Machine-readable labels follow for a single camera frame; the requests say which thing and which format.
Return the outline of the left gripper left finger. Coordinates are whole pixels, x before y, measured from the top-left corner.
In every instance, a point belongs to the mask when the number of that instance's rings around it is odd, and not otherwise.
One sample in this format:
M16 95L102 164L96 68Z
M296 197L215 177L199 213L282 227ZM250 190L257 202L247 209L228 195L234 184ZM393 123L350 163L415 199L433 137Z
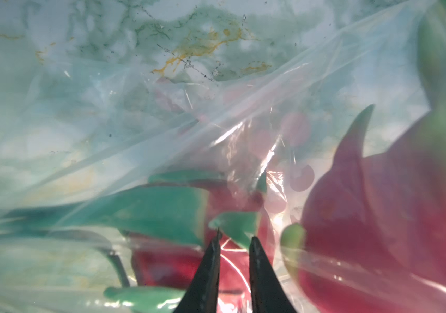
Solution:
M216 313L219 298L221 238L222 234L217 230L174 313Z

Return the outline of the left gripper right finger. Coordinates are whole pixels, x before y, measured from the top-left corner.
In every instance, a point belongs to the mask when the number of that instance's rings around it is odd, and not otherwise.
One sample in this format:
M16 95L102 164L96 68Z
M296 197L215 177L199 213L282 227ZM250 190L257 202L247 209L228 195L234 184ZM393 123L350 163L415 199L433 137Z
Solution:
M254 313L296 313L258 237L249 246L249 279Z

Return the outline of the pink dragon fruit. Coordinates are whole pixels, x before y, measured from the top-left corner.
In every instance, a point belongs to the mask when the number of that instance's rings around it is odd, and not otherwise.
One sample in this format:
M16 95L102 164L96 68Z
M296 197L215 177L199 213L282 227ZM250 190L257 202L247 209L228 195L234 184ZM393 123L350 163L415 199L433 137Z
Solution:
M281 233L284 265L320 312L446 312L446 1L429 6L415 38L428 112L386 151L365 156L374 107L360 111L301 219ZM105 305L174 312L220 230L216 312L252 311L251 239L270 263L274 249L266 175L243 191L214 170L159 172L89 204L15 209L0 225L5 271L19 277L14 295L51 241L88 243L119 280Z

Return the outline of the clear zip-top bag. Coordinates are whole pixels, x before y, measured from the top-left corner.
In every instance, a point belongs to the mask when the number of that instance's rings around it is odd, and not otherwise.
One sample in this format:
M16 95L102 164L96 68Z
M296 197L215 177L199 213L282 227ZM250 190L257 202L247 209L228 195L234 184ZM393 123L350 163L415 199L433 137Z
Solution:
M365 156L428 112L415 34L435 2L0 1L0 225L159 172L250 191L265 170L271 265L297 312L320 312L281 233L360 111L374 107ZM0 251L0 312L132 312L105 305L119 280L88 243L51 241L18 295L8 263Z

